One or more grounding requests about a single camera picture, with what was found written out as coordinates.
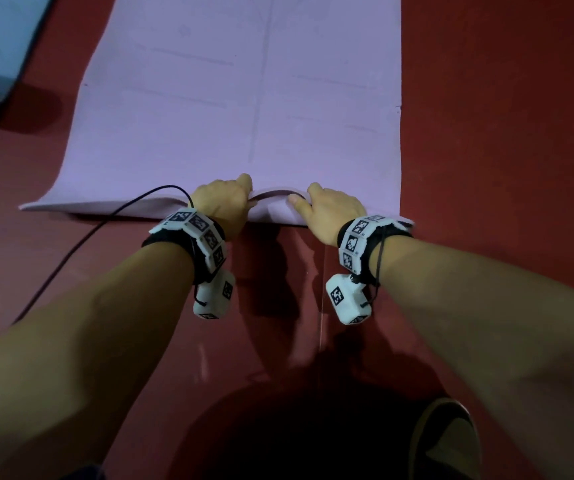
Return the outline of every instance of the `wrist-mounted tracker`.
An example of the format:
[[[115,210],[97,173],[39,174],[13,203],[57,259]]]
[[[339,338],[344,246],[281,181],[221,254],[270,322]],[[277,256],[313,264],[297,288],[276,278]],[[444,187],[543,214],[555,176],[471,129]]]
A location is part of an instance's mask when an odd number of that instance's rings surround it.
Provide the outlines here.
[[[340,264],[351,274],[335,274],[325,288],[336,310],[338,319],[345,325],[355,325],[371,316],[371,303],[380,286],[380,258],[376,276],[369,269],[369,259],[378,244],[392,235],[411,237],[412,223],[384,216],[365,216],[347,222],[338,233],[338,256]],[[372,300],[367,300],[363,288],[376,287]]]
[[[222,227],[196,209],[180,209],[149,231],[143,247],[154,242],[173,242],[194,261],[194,313],[206,320],[222,318],[229,309],[236,284],[222,268],[227,259]]]

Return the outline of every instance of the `wristband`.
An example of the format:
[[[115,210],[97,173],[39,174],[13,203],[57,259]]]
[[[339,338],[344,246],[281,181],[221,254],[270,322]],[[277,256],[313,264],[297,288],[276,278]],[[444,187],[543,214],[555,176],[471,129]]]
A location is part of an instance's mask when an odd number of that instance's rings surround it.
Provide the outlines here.
[[[379,276],[374,277],[369,269],[372,251],[389,236],[413,237],[412,226],[378,215],[347,222],[340,228],[337,238],[340,264],[355,275],[356,282],[378,286]]]
[[[227,258],[225,232],[216,221],[196,209],[182,209],[149,231],[142,247],[154,242],[173,242],[194,261],[194,284],[209,283]]]

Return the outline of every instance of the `forearm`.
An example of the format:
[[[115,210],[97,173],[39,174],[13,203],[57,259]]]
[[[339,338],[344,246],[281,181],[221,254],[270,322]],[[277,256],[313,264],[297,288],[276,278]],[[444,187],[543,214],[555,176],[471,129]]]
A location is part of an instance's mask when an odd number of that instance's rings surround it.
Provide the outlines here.
[[[400,236],[386,241],[381,266],[383,286],[428,345],[531,459],[552,477],[574,468],[574,290]]]
[[[50,458],[54,465],[101,461],[162,357],[193,279],[185,250],[152,244],[0,337],[0,460],[54,434],[69,439],[67,458]],[[23,461],[44,453],[26,450]]]

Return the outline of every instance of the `black wristband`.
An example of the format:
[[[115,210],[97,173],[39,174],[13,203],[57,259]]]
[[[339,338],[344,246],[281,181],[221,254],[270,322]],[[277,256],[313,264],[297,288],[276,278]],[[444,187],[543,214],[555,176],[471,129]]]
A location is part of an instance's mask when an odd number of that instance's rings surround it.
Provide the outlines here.
[[[345,237],[345,233],[349,226],[354,222],[354,219],[347,222],[345,225],[340,227],[340,231],[338,232],[338,236],[336,238],[336,246],[340,248],[343,243],[343,238]],[[407,229],[411,229],[411,224],[401,221],[402,224]],[[394,224],[389,224],[388,226],[378,227],[371,236],[367,238],[367,247],[361,256],[361,273],[357,276],[357,281],[360,283],[365,283],[367,285],[378,286],[379,284],[379,276],[374,277],[372,275],[371,270],[369,269],[369,260],[371,257],[371,253],[376,246],[378,246],[381,242],[387,239],[389,236],[392,235],[404,235],[406,237],[413,237],[409,231],[403,231],[399,229]]]
[[[224,241],[225,231],[223,228],[216,221],[213,221],[213,225],[216,227],[218,234],[220,234],[220,237]],[[196,240],[182,230],[161,229],[154,234],[150,234],[149,237],[143,241],[142,247],[144,248],[145,246],[153,244],[154,242],[173,242],[174,244],[178,244],[180,247],[182,247],[182,249],[187,251],[189,256],[192,257],[192,261],[194,262],[195,285],[210,282],[216,273],[218,273],[220,267],[213,273],[209,272],[207,269],[207,263],[205,263],[205,256],[199,249]]]

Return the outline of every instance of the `hand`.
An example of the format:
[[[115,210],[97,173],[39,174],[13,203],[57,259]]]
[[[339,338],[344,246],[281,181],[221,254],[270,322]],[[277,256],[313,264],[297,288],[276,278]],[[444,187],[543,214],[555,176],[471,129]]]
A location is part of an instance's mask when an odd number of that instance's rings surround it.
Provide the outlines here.
[[[343,225],[367,215],[363,204],[346,193],[323,189],[317,183],[311,184],[307,192],[311,197],[311,205],[296,194],[291,194],[287,201],[305,220],[312,233],[328,246],[337,247],[338,233]]]
[[[231,241],[243,229],[249,209],[255,204],[249,201],[251,190],[251,177],[242,173],[235,180],[214,180],[201,185],[192,194],[192,200],[199,212],[220,224]]]

